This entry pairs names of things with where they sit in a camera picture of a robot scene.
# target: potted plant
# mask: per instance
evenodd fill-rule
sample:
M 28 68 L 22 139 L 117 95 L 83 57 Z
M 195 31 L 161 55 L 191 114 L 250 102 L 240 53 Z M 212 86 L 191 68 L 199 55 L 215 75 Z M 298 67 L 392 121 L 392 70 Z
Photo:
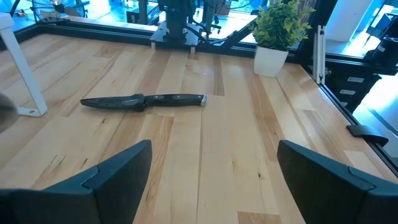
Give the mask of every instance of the potted plant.
M 299 0 L 291 0 L 271 4 L 268 9 L 259 8 L 259 15 L 251 27 L 257 42 L 255 74 L 275 77 L 286 61 L 289 48 L 308 38 L 306 31 L 311 27 L 302 19 L 315 10 L 308 7 L 299 11 L 299 4 Z

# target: white wall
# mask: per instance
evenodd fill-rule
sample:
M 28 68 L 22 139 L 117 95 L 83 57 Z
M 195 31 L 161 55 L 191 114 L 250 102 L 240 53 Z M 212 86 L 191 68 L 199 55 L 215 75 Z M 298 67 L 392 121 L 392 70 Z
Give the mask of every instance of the white wall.
M 326 26 L 326 38 L 349 41 L 373 0 L 338 0 Z

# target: black knife handle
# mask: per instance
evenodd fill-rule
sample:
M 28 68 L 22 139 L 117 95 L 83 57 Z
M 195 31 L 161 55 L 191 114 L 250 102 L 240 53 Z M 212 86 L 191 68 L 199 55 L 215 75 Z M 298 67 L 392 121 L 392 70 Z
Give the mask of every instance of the black knife handle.
M 206 95 L 164 94 L 145 97 L 146 106 L 205 106 Z

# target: white pot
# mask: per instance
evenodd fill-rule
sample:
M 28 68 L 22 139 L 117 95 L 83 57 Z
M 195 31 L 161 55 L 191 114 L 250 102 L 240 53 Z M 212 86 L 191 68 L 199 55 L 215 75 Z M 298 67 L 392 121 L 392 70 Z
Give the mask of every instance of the white pot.
M 284 66 L 288 53 L 288 51 L 257 47 L 254 57 L 254 73 L 266 77 L 275 77 Z

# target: green plant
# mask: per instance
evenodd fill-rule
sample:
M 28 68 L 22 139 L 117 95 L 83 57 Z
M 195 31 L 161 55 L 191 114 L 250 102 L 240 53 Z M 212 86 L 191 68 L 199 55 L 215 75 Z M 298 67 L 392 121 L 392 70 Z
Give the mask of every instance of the green plant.
M 297 41 L 307 39 L 306 31 L 311 29 L 302 18 L 315 10 L 311 7 L 298 11 L 299 0 L 289 3 L 277 2 L 268 9 L 259 8 L 255 25 L 251 27 L 253 36 L 260 47 L 287 51 Z

